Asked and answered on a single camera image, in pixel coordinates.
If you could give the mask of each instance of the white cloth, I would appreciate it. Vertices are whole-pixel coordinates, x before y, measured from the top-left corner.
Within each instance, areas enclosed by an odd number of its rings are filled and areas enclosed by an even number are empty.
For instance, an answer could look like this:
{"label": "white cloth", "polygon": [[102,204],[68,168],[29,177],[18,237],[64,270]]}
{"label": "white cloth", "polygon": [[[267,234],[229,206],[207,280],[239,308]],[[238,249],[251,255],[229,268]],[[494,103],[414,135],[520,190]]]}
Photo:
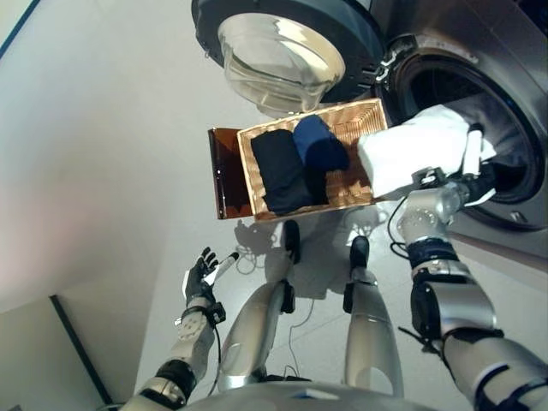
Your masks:
{"label": "white cloth", "polygon": [[[428,167],[440,167],[447,176],[457,172],[469,127],[456,111],[435,105],[400,126],[362,135],[358,155],[373,195],[381,197],[412,184],[412,174]],[[495,155],[492,145],[483,140],[480,160]]]}

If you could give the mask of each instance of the black cable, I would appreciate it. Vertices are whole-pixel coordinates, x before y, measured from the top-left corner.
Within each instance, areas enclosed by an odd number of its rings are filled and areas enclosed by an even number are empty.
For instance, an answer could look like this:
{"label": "black cable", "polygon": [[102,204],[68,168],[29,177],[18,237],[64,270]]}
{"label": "black cable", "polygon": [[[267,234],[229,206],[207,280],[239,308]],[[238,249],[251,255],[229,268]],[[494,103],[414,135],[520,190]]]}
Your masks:
{"label": "black cable", "polygon": [[215,381],[213,381],[213,385],[211,386],[209,393],[207,393],[207,396],[211,396],[211,394],[213,394],[219,380],[219,373],[221,372],[221,337],[219,336],[217,326],[214,326],[213,330],[215,331],[215,336],[217,337],[217,373],[215,375]]}
{"label": "black cable", "polygon": [[291,345],[291,336],[293,334],[293,329],[303,326],[310,319],[310,317],[312,317],[312,312],[314,310],[314,303],[315,302],[316,302],[316,300],[312,300],[312,304],[310,304],[310,310],[308,311],[308,315],[303,321],[301,321],[297,325],[291,325],[289,327],[288,347],[289,347],[289,352],[291,353],[291,356],[293,357],[293,362],[295,363],[294,371],[295,371],[295,374],[296,374],[295,376],[296,377],[300,377],[301,372],[299,371],[299,363],[297,362],[297,356],[295,355],[295,351],[293,350],[293,346]]}
{"label": "black cable", "polygon": [[299,377],[299,375],[297,374],[297,370],[295,370],[294,367],[292,367],[291,365],[287,364],[284,368],[283,368],[283,377],[286,378],[288,376],[288,370],[291,370],[293,371],[293,374],[296,376],[296,377]]}
{"label": "black cable", "polygon": [[398,257],[401,257],[402,259],[409,259],[408,257],[408,250],[406,249],[405,247],[405,243],[404,242],[400,242],[400,241],[396,241],[396,238],[392,235],[392,228],[391,228],[391,225],[392,225],[392,220],[394,220],[394,216],[396,215],[396,213],[398,212],[398,210],[402,207],[403,203],[405,202],[405,200],[408,199],[408,196],[406,195],[405,197],[402,198],[402,201],[400,201],[400,204],[398,204],[396,206],[396,209],[394,210],[394,212],[392,212],[392,215],[390,216],[390,218],[388,219],[388,224],[386,225],[386,229],[388,231],[388,236],[390,237],[390,239],[392,240],[392,243],[390,244],[390,250],[391,252],[393,252],[395,255],[397,255]]}
{"label": "black cable", "polygon": [[95,411],[106,411],[107,409],[118,409],[118,408],[123,407],[124,405],[126,405],[125,402],[119,402],[117,404],[103,405],[99,408],[95,408]]}
{"label": "black cable", "polygon": [[423,336],[418,336],[414,334],[413,332],[411,332],[410,330],[403,327],[397,327],[397,329],[403,332],[404,334],[407,334],[408,336],[414,338],[418,343],[420,343],[422,345],[422,351],[424,353],[436,354],[436,355],[439,355],[440,357],[442,356],[442,353],[439,351],[439,349],[433,346],[432,340],[428,338],[424,338]]}

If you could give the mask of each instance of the metal arm segment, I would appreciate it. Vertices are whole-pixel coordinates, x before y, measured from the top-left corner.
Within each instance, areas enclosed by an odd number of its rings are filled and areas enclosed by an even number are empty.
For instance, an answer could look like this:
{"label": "metal arm segment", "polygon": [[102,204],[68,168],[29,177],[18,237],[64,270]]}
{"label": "metal arm segment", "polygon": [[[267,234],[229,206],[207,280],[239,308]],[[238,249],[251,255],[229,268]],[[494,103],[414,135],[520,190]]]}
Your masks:
{"label": "metal arm segment", "polygon": [[456,182],[408,197],[398,229],[413,269],[413,326],[440,347],[475,409],[548,409],[548,366],[497,330],[489,298],[451,246],[447,224],[467,202]]}
{"label": "metal arm segment", "polygon": [[206,375],[207,358],[213,344],[210,324],[212,303],[194,298],[177,320],[178,338],[169,359],[122,408],[123,411],[165,411],[187,404],[196,384]]}

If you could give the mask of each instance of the laundry basket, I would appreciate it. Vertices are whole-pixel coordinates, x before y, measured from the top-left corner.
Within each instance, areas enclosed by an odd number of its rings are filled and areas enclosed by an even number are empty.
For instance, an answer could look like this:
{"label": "laundry basket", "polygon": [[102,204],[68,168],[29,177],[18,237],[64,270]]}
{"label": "laundry basket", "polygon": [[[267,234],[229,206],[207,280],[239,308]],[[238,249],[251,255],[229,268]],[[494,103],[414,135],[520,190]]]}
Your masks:
{"label": "laundry basket", "polygon": [[[312,114],[320,116],[330,127],[331,132],[345,146],[350,159],[350,166],[347,170],[326,173],[325,192],[329,204],[310,205],[293,211],[290,214],[278,216],[268,210],[263,200],[266,191],[263,179],[260,176],[259,166],[253,155],[251,140],[266,131],[277,129],[293,131],[302,118]],[[311,212],[340,210],[371,204],[373,196],[370,182],[358,158],[357,143],[363,134],[385,129],[387,129],[387,125],[381,101],[378,98],[371,98],[287,117],[239,131],[238,144],[240,145],[241,164],[246,178],[251,210],[255,219],[272,220],[280,217],[298,216]]]}

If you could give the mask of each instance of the robot leg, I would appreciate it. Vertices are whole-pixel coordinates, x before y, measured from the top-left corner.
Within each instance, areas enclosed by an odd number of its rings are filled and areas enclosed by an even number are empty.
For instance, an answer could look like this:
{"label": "robot leg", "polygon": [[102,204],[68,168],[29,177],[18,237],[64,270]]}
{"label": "robot leg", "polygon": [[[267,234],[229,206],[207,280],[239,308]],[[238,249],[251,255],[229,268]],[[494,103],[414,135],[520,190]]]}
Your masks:
{"label": "robot leg", "polygon": [[[354,240],[351,251],[367,247],[367,238]],[[344,292],[344,311],[352,318],[348,328],[343,383],[356,388],[403,396],[402,369],[390,316],[377,279],[366,269],[366,257],[351,271]]]}
{"label": "robot leg", "polygon": [[291,313],[295,294],[285,280],[259,287],[244,304],[223,346],[219,390],[257,383],[274,343],[280,313]]}

